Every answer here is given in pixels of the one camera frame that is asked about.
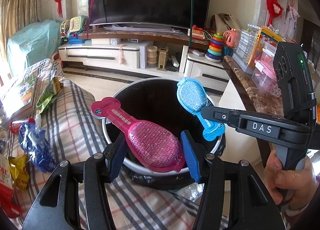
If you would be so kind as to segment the person's right hand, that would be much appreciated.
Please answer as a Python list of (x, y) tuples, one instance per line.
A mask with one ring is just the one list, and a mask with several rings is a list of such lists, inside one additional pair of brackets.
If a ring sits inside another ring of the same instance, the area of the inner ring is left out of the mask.
[(302, 170), (282, 170), (282, 164), (275, 150), (272, 150), (268, 157), (264, 175), (265, 186), (276, 205), (282, 203), (284, 199), (279, 192), (280, 189), (293, 191), (289, 203), (291, 210), (302, 209), (309, 204), (319, 186), (310, 158), (306, 158)]

